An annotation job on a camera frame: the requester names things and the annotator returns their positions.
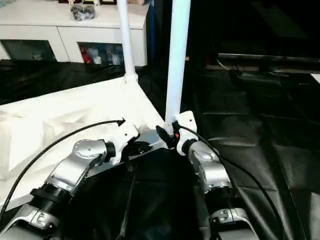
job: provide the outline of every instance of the white platform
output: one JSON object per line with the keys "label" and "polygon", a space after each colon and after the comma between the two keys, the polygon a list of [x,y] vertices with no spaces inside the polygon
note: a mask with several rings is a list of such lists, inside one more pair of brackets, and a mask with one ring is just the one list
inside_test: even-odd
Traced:
{"label": "white platform", "polygon": [[[130,29],[143,29],[149,4],[128,4]],[[96,8],[96,17],[76,21],[68,4],[47,0],[17,0],[0,8],[0,25],[69,26],[90,28],[120,28],[116,5]]]}
{"label": "white platform", "polygon": [[320,83],[320,74],[311,74],[311,75],[318,83]]}
{"label": "white platform", "polygon": [[[0,141],[11,143],[10,151],[3,151],[7,156],[2,157],[6,158],[1,159],[0,155],[0,206],[21,169],[36,153],[59,136],[88,124],[122,118],[135,124],[142,133],[154,129],[156,125],[164,125],[140,86],[136,82],[125,83],[123,77],[2,105],[0,121],[3,122],[5,117],[7,120],[15,118],[27,121],[22,122],[22,125],[26,125],[20,127],[21,131],[15,131],[11,139],[3,136],[4,131],[0,130]],[[26,174],[8,209],[29,201],[31,189],[43,184],[54,165],[71,152],[77,140],[107,141],[116,128],[116,124],[96,126],[58,144]]]}

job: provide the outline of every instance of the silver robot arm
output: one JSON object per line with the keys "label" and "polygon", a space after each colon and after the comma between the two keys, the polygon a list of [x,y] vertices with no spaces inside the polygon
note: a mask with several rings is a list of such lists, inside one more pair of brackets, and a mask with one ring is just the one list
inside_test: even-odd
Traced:
{"label": "silver robot arm", "polygon": [[[184,126],[197,132],[197,125],[191,111],[176,117],[177,127]],[[177,152],[187,156],[198,177],[205,195],[213,239],[221,240],[258,240],[242,201],[232,189],[229,175],[220,162],[219,156],[191,132],[179,128]]]}
{"label": "silver robot arm", "polygon": [[125,122],[111,137],[111,141],[78,141],[70,155],[58,163],[42,187],[31,191],[33,199],[23,205],[0,232],[0,240],[50,239],[88,172],[106,162],[117,165],[124,147],[138,136],[136,127]]}

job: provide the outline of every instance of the white clamp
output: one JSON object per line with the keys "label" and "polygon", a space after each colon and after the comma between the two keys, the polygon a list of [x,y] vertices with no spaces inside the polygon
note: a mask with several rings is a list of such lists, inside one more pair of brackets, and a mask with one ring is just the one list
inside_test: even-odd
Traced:
{"label": "white clamp", "polygon": [[129,122],[123,123],[112,136],[108,142],[112,142],[115,148],[115,156],[110,158],[109,163],[117,165],[121,161],[122,150],[128,145],[128,142],[139,136],[139,131],[135,125]]}
{"label": "white clamp", "polygon": [[[180,113],[175,117],[175,119],[178,121],[178,124],[180,126],[187,127],[188,129],[197,132],[197,124],[192,111],[185,111],[183,113]],[[185,156],[186,154],[182,151],[182,147],[185,144],[185,142],[191,139],[198,140],[198,137],[193,133],[182,128],[179,129],[179,135],[180,139],[176,146],[176,150],[180,155]]]}

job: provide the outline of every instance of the plastic bag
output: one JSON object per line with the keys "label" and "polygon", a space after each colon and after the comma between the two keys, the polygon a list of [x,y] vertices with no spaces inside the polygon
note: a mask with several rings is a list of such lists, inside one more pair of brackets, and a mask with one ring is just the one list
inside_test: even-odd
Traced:
{"label": "plastic bag", "polygon": [[81,4],[74,4],[71,7],[71,12],[77,21],[93,19],[96,16],[93,5],[82,6]]}

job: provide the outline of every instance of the white shelf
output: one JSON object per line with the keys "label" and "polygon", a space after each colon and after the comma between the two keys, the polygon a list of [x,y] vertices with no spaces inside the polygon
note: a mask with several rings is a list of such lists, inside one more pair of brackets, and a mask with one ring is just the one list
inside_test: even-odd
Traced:
{"label": "white shelf", "polygon": [[[149,5],[128,5],[130,29],[143,29]],[[76,21],[67,3],[47,0],[17,0],[0,8],[0,25],[63,26],[90,28],[120,28],[116,5],[96,8],[91,20]]]}

